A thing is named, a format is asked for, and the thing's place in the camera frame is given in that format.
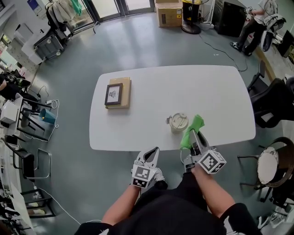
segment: green garment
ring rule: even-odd
[[[79,3],[79,0],[71,0],[73,4],[73,9],[78,15],[82,14],[82,5]]]
[[[204,120],[202,119],[202,117],[200,117],[200,115],[197,114],[194,117],[192,124],[187,128],[187,130],[181,140],[181,149],[182,148],[187,148],[187,149],[192,148],[192,144],[190,144],[190,131],[193,129],[198,134],[199,129],[203,126],[204,126]]]

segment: person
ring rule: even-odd
[[[15,95],[19,93],[23,98],[29,99],[34,102],[38,102],[38,100],[32,95],[25,93],[15,84],[11,84],[5,81],[5,76],[0,74],[0,95],[3,96],[7,100],[15,100]],[[37,106],[35,103],[28,102],[32,109],[36,110]]]
[[[277,4],[275,0],[261,0],[258,5],[260,6],[259,10],[251,11],[251,20],[243,28],[241,35],[238,39],[238,42],[231,42],[230,45],[238,50],[239,52],[243,51],[245,55],[250,56],[252,52],[256,49],[260,43],[262,34],[266,29],[264,19],[270,15],[277,13]],[[245,41],[249,34],[254,33],[254,37],[251,43],[244,47]]]
[[[75,235],[261,235],[246,206],[235,203],[199,164],[176,189],[167,189],[159,168],[154,178],[137,202],[141,189],[130,185],[101,223],[83,223]]]

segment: white table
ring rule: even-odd
[[[112,78],[132,80],[130,108],[108,110],[105,93]],[[235,67],[186,65],[107,73],[98,79],[90,112],[90,146],[95,150],[142,151],[180,148],[168,116],[184,112],[189,123],[199,114],[210,146],[255,137],[254,114],[245,84]]]

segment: framed picture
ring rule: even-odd
[[[105,105],[120,105],[121,95],[123,92],[123,84],[111,84],[107,85]]]

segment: white shirt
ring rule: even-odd
[[[264,19],[267,18],[269,15],[275,14],[275,7],[276,3],[274,0],[261,0],[258,5],[265,10],[265,13],[263,15],[256,15],[254,19],[259,24],[264,24]]]

